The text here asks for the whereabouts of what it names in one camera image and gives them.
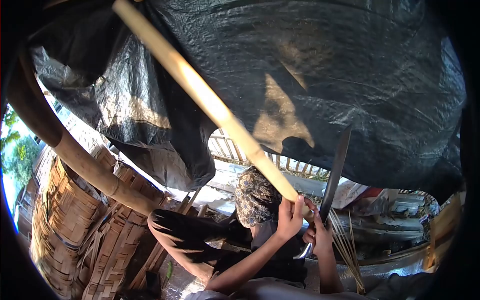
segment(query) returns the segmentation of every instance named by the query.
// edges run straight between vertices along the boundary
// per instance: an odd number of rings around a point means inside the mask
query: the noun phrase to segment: woven bamboo basket
[[[75,183],[57,157],[52,161],[41,201],[36,202],[31,257],[61,299],[72,297],[78,251],[102,204],[90,193]]]
[[[129,166],[119,163],[114,174],[154,202],[162,201],[163,192]],[[104,221],[89,232],[81,247],[84,254],[74,279],[75,299],[113,299],[122,286],[139,238],[148,230],[146,216],[111,198],[108,201],[110,208]]]

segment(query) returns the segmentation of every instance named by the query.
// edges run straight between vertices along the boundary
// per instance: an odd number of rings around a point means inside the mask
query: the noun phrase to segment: bamboo pole
[[[127,186],[118,177],[100,165],[65,129],[45,99],[33,69],[21,55],[15,65],[8,87],[9,103],[41,140],[80,177],[121,204],[148,216],[158,208],[153,201]]]
[[[112,9],[130,30],[143,42],[153,56],[175,81],[195,101],[201,110],[220,128],[225,129],[233,141],[245,152],[247,158],[259,169],[272,185],[289,201],[295,202],[297,192],[265,156],[263,149],[231,113],[203,78],[175,48],[150,24],[127,0],[116,0]],[[312,220],[313,214],[304,207],[304,216]]]

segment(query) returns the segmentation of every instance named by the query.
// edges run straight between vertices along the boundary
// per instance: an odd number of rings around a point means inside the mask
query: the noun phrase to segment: knife
[[[342,176],[343,164],[345,163],[345,157],[347,156],[348,143],[350,142],[350,134],[352,132],[352,125],[348,125],[345,130],[343,130],[342,135],[340,136],[340,141],[336,147],[335,158],[332,164],[332,171],[328,177],[327,187],[325,188],[324,197],[322,203],[320,204],[319,214],[324,226],[327,225],[328,213],[332,207],[333,197],[335,196],[336,189],[338,187],[338,182]],[[311,255],[313,251],[312,243],[308,243],[303,248],[302,252],[297,256],[294,256],[293,259],[302,259]]]

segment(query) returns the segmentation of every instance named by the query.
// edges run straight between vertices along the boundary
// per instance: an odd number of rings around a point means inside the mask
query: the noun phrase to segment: wooden post
[[[198,215],[197,216],[205,216],[205,213],[207,212],[208,209],[208,204],[204,204],[200,206],[200,209],[198,210]]]
[[[145,216],[158,208],[153,201],[106,170],[70,135],[48,105],[25,54],[15,65],[7,92],[10,105],[27,127],[80,177]]]

